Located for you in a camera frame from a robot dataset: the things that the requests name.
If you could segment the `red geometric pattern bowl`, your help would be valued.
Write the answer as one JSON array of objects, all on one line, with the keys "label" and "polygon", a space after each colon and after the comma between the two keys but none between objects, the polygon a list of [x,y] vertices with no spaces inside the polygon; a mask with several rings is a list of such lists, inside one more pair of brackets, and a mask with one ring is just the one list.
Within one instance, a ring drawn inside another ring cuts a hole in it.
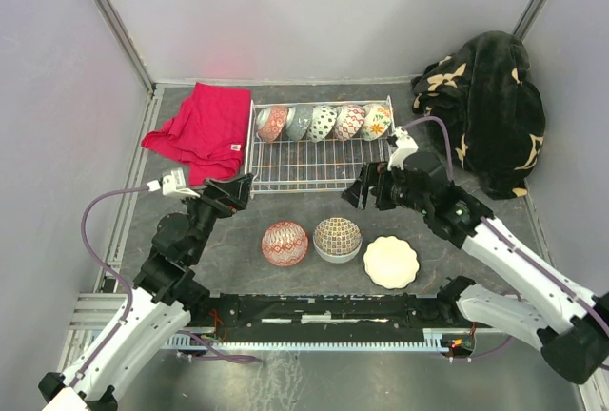
[{"label": "red geometric pattern bowl", "polygon": [[279,267],[289,267],[301,262],[308,249],[309,238],[305,230],[294,222],[271,225],[261,240],[266,260]]}]

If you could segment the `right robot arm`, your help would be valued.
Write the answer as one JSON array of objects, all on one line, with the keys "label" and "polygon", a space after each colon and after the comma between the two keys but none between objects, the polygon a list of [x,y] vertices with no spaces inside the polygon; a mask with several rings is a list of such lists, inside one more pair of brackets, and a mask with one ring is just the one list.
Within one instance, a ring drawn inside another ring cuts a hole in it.
[{"label": "right robot arm", "polygon": [[561,377],[584,384],[608,359],[608,297],[575,283],[526,247],[493,211],[449,180],[439,158],[415,152],[399,166],[363,165],[343,191],[363,209],[373,195],[379,210],[410,208],[439,238],[499,274],[518,299],[458,277],[440,292],[437,315],[446,325],[468,320],[510,335],[538,350]]}]

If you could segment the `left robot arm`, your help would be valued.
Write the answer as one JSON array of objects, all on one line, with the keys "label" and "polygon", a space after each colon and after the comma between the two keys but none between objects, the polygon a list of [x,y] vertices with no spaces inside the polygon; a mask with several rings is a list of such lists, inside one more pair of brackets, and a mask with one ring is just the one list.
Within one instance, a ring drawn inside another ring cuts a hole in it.
[{"label": "left robot arm", "polygon": [[119,309],[81,357],[38,384],[48,410],[115,410],[141,369],[162,345],[188,324],[210,314],[209,291],[194,280],[213,227],[246,208],[253,176],[208,179],[186,186],[180,168],[138,186],[181,201],[186,210],[163,217],[139,273],[129,283],[104,261],[98,264],[126,291]]}]

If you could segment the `red lattice pattern bowl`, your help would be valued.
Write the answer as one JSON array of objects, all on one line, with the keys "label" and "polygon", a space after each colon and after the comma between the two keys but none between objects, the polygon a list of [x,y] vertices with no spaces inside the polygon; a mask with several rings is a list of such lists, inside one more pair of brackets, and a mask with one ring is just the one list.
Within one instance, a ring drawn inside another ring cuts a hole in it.
[{"label": "red lattice pattern bowl", "polygon": [[364,119],[365,110],[359,105],[337,107],[337,120],[333,128],[335,138],[339,141],[350,140],[360,130]]}]

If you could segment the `blue triangle pattern bowl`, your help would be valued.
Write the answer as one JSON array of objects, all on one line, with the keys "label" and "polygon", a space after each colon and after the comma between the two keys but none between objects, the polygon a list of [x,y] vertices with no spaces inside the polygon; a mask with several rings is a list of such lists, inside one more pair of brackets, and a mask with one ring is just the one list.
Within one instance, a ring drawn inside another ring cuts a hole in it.
[{"label": "blue triangle pattern bowl", "polygon": [[291,141],[304,138],[312,121],[313,106],[296,106],[288,109],[285,134]]}]

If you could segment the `dark scalloped floral bowl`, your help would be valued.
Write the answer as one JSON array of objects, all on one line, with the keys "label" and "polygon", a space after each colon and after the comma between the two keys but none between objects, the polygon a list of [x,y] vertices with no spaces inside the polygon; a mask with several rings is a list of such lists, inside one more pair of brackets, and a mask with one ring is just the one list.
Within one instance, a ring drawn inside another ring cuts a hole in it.
[{"label": "dark scalloped floral bowl", "polygon": [[258,137],[265,143],[272,143],[281,134],[287,119],[287,107],[275,105],[261,108],[256,117]]}]

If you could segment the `black diamond pattern bowl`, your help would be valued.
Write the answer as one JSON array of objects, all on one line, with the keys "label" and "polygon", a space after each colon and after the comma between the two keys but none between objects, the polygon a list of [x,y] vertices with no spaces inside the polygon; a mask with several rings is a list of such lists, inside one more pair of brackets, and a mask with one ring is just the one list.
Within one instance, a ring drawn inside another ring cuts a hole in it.
[{"label": "black diamond pattern bowl", "polygon": [[330,105],[318,105],[312,110],[312,119],[307,131],[307,139],[313,143],[324,140],[334,128],[338,113]]}]

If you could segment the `orange flower leaf bowl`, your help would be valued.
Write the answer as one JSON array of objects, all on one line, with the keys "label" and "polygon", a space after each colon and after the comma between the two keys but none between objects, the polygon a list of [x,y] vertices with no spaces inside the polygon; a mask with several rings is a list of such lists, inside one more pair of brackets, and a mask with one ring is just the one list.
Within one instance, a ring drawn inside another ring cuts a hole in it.
[{"label": "orange flower leaf bowl", "polygon": [[363,140],[374,141],[381,138],[392,125],[389,106],[381,103],[369,103],[363,106],[365,117],[360,129]]}]

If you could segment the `cream scalloped bowl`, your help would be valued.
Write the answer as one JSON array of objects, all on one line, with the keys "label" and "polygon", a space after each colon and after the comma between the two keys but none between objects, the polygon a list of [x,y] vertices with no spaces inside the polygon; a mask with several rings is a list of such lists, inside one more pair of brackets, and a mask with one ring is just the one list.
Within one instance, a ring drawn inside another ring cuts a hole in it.
[{"label": "cream scalloped bowl", "polygon": [[410,243],[395,236],[380,236],[363,255],[364,271],[371,281],[385,289],[404,289],[420,270],[418,253]]}]

